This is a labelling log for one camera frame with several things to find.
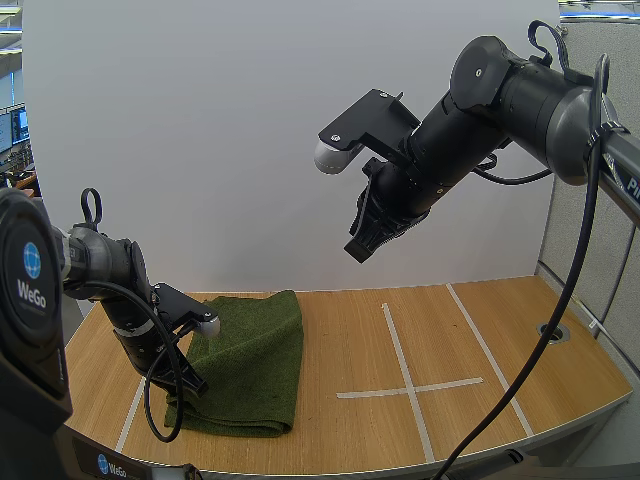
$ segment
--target wooden table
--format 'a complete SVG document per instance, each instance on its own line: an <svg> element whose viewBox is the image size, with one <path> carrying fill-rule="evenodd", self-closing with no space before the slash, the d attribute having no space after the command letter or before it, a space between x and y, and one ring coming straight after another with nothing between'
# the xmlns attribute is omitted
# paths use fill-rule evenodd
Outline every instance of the wooden table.
<svg viewBox="0 0 640 480"><path fill-rule="evenodd" d="M29 175L27 178L23 178L22 180L18 180L15 184L15 188L17 188L18 190L22 190L23 188L25 188L27 185L31 185L33 182L35 182L38 179L38 175L36 174L36 172L33 172L31 175Z"/></svg>
<svg viewBox="0 0 640 480"><path fill-rule="evenodd" d="M67 347L74 405L68 425L131 457L202 470L435 467L513 381L539 338L536 326L557 301L538 277L297 296L305 344L289 434L236 438L183 430L170 444L156 440L140 401L140 376L99 305ZM606 417L631 394L581 323L567 313L563 324L570 339L547 348L516 401L471 443L466 459L506 445L542 445ZM181 342L183 351L189 341ZM164 398L154 387L152 412L160 424Z"/></svg>

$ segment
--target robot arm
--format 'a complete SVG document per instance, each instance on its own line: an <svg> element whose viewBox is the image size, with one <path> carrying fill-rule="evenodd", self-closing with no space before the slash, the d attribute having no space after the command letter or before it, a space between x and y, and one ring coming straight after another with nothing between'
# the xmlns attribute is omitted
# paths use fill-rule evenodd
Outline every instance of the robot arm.
<svg viewBox="0 0 640 480"><path fill-rule="evenodd" d="M95 219L88 205L88 194L95 200ZM102 219L102 203L98 192L87 188L82 192L81 206L85 221L73 226L67 234L51 229L58 252L64 292L76 300L100 301L113 324L113 333L122 344L131 364L146 375L164 344L148 316L128 299L111 291L87 288L89 281L115 283L140 297L155 309L167 332L191 322L194 329L208 337L217 336L220 322L217 313L166 284L151 286L144 258L137 242L112 240L98 232ZM207 390L184 355L176 349L184 387L197 395ZM175 378L165 356L154 369L152 382L175 395Z"/></svg>
<svg viewBox="0 0 640 480"><path fill-rule="evenodd" d="M564 74L550 63L548 52L544 59L525 60L497 37L479 37L462 51L450 90L422 122L400 103L401 95L371 90L322 130L315 163L324 173L340 173L364 146L386 160L372 158L363 168L369 182L345 250L364 262L426 218L487 155L512 141L564 182L585 183L585 149L600 127L589 124L592 78L570 70L566 58ZM622 127L606 97L597 108L609 122L603 151L612 158L601 183L638 222L640 204L633 197L636 191L640 196L640 142L626 129L613 131Z"/></svg>

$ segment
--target folded green towel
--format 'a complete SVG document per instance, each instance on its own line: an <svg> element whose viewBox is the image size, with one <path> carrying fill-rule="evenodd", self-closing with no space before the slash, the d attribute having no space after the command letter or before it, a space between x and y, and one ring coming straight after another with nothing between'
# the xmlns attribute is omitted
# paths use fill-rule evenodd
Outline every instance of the folded green towel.
<svg viewBox="0 0 640 480"><path fill-rule="evenodd" d="M302 314L290 290L266 299L218 297L220 335L194 335L187 360L209 384L185 391L183 428L216 435L277 437L293 426L302 360ZM167 397L165 425L175 425Z"/></svg>

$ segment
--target monitor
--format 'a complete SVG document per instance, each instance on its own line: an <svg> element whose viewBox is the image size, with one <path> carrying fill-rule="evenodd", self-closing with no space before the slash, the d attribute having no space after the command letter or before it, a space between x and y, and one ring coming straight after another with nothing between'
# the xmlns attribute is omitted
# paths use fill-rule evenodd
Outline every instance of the monitor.
<svg viewBox="0 0 640 480"><path fill-rule="evenodd" d="M14 145L29 138L29 124L27 123L27 112L24 107L11 112L11 125L13 126Z"/></svg>
<svg viewBox="0 0 640 480"><path fill-rule="evenodd" d="M5 113L0 115L0 153L11 148L11 139L11 114Z"/></svg>

